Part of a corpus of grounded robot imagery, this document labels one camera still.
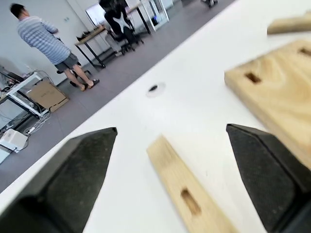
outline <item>electronic equipment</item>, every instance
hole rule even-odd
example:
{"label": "electronic equipment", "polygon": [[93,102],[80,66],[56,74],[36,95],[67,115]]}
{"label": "electronic equipment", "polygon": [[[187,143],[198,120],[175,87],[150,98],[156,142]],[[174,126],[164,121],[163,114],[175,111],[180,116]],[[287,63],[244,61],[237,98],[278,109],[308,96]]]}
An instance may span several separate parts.
{"label": "electronic equipment", "polygon": [[0,213],[0,232],[82,233],[117,134],[108,128],[70,139]]}
{"label": "electronic equipment", "polygon": [[7,77],[8,79],[14,80],[16,83],[21,83],[22,81],[24,81],[24,79],[21,76],[6,70],[1,65],[0,65],[0,74]]}
{"label": "electronic equipment", "polygon": [[98,3],[86,9],[87,16],[95,26],[99,26],[106,21],[105,13],[106,11]]}
{"label": "electronic equipment", "polygon": [[9,129],[0,138],[0,145],[12,151],[22,150],[25,147],[27,140],[28,137],[22,133]]}

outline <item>sandal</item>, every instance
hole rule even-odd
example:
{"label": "sandal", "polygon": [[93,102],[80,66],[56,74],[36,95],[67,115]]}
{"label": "sandal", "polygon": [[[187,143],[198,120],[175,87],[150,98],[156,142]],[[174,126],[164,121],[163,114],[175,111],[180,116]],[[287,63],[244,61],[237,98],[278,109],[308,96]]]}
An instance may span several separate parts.
{"label": "sandal", "polygon": [[88,88],[88,85],[87,84],[83,84],[84,88],[80,88],[81,91],[85,91],[87,88]]}
{"label": "sandal", "polygon": [[99,83],[99,79],[94,79],[93,80],[93,86],[87,85],[88,89],[92,89],[95,85],[97,85]]}

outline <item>striped shirt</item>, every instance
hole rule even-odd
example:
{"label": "striped shirt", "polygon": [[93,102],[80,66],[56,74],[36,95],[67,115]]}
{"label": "striped shirt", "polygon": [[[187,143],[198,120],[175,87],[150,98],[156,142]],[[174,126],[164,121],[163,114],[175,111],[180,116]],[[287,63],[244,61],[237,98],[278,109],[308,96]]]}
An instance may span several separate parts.
{"label": "striped shirt", "polygon": [[58,31],[57,28],[36,16],[22,19],[18,23],[17,31],[30,47],[40,50],[54,65],[62,63],[71,53],[70,49],[53,35]]}

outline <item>cardboard box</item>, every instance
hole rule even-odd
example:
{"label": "cardboard box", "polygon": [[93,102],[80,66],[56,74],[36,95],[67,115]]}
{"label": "cardboard box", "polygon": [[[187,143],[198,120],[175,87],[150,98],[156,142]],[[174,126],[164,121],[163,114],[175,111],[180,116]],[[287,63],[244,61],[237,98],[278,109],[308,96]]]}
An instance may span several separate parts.
{"label": "cardboard box", "polygon": [[33,86],[27,96],[50,112],[56,111],[69,100],[64,93],[49,81],[41,81]]}

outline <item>table leg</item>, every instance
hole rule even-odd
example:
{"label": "table leg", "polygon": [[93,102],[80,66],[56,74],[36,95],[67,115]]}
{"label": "table leg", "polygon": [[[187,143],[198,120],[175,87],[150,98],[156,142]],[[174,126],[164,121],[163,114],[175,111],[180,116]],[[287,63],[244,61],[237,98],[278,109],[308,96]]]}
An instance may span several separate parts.
{"label": "table leg", "polygon": [[103,68],[105,68],[106,66],[104,65],[104,63],[102,62],[101,59],[99,59],[99,57],[96,55],[96,53],[91,49],[91,47],[87,44],[87,42],[84,43],[86,45],[86,47],[88,48],[88,50],[90,50],[90,52],[94,55],[94,57],[96,58],[96,60],[99,62],[99,64],[101,64],[101,66]]}
{"label": "table leg", "polygon": [[148,25],[147,25],[147,23],[146,23],[146,21],[145,21],[145,19],[144,19],[144,16],[142,16],[142,13],[141,13],[141,11],[140,11],[139,8],[137,8],[137,12],[138,12],[138,14],[139,14],[139,16],[140,16],[140,18],[141,18],[143,24],[145,25],[145,28],[146,28],[148,34],[151,34],[151,31],[150,31],[150,29],[149,29],[149,27],[148,27]]}
{"label": "table leg", "polygon": [[30,99],[28,96],[26,96],[24,93],[22,93],[21,91],[17,91],[17,93],[19,93],[21,96],[23,96],[26,100],[28,100],[29,102],[33,103],[34,105],[37,105],[37,107],[39,107],[40,111],[44,111],[45,108],[43,106],[41,106],[40,104],[34,102],[32,99]]}
{"label": "table leg", "polygon": [[23,110],[25,110],[27,113],[29,113],[30,115],[36,117],[37,119],[39,119],[39,116],[37,114],[34,114],[33,112],[31,112],[28,108],[26,108],[24,105],[20,104],[19,102],[17,102],[15,99],[13,99],[10,96],[7,96],[7,98],[12,101],[14,104],[16,104],[18,107],[22,108]]}
{"label": "table leg", "polygon": [[78,50],[84,55],[84,57],[86,57],[86,59],[88,60],[88,62],[94,67],[94,63],[88,58],[88,56],[83,52],[83,50],[76,45],[76,47],[78,48]]}

